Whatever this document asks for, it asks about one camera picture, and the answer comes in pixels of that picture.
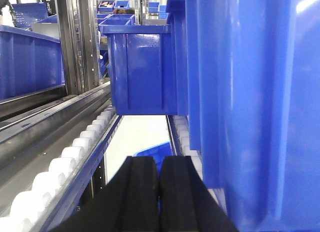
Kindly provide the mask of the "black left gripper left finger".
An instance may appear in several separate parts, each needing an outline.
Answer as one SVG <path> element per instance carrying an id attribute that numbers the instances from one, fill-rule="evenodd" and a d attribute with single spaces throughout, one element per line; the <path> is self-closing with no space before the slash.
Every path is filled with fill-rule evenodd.
<path id="1" fill-rule="evenodd" d="M 111 181 L 54 231 L 158 231 L 158 173 L 150 156 L 128 156 Z"/>

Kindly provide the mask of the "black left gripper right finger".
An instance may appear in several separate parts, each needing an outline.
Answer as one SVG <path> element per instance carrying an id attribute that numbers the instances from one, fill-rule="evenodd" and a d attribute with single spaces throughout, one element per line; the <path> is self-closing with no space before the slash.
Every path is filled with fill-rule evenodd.
<path id="1" fill-rule="evenodd" d="M 159 186 L 160 231 L 238 231 L 209 193 L 191 157 L 167 156 Z"/>

